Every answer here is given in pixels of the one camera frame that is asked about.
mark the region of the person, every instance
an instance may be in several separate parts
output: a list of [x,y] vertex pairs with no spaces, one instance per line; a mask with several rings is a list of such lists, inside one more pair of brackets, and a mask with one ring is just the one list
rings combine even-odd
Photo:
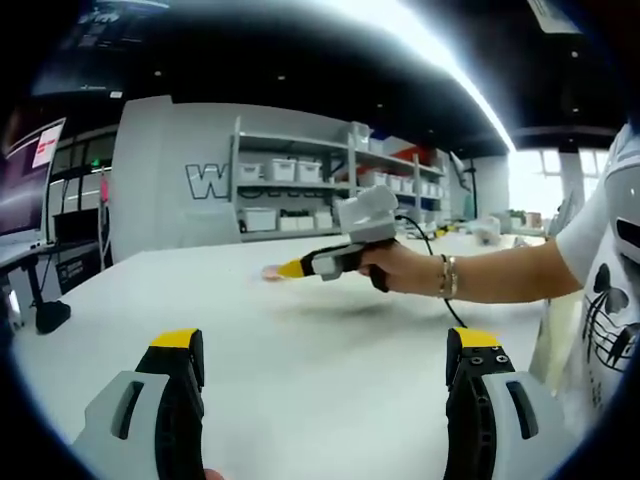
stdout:
[[[556,239],[455,259],[455,299],[532,302],[584,289],[582,323],[558,392],[566,425],[577,438],[611,399],[640,331],[639,215],[640,129],[627,124],[611,146],[592,198]],[[446,278],[444,263],[395,243],[366,252],[360,272],[368,275],[378,265],[390,290],[437,296]]]

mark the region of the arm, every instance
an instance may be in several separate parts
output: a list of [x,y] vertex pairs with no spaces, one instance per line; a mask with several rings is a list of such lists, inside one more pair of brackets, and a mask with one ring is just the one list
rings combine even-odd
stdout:
[[[403,293],[438,295],[443,261],[420,255],[400,244],[366,252],[367,265],[379,265],[388,274],[389,288]],[[516,248],[475,257],[456,257],[456,299],[478,303],[532,302],[575,292],[580,283],[567,268],[555,241],[539,247]]]

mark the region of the ceiling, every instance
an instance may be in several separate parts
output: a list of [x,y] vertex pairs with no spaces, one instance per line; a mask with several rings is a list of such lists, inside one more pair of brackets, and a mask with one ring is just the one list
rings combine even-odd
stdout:
[[[467,92],[387,32],[282,0],[197,11],[172,3],[99,4],[43,66],[33,104],[67,116],[67,134],[117,123],[126,100],[170,94],[356,120],[462,157],[506,151]],[[525,0],[405,3],[444,39],[518,148],[606,147],[622,125],[604,60],[584,36],[544,34]]]

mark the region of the computer screen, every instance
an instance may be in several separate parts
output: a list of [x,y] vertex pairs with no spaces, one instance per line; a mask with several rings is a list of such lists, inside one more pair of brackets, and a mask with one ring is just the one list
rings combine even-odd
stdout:
[[64,119],[30,133],[0,158],[0,236],[39,230],[49,167]]

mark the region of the white t-shirt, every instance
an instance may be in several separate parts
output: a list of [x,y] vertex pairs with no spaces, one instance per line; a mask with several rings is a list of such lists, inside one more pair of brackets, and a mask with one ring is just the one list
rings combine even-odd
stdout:
[[[620,156],[635,152],[640,155],[640,135],[627,125],[611,146],[607,171]],[[577,438],[613,396],[640,332],[640,266],[615,248],[605,175],[557,238],[565,263],[584,286],[581,324],[558,391],[567,427]]]

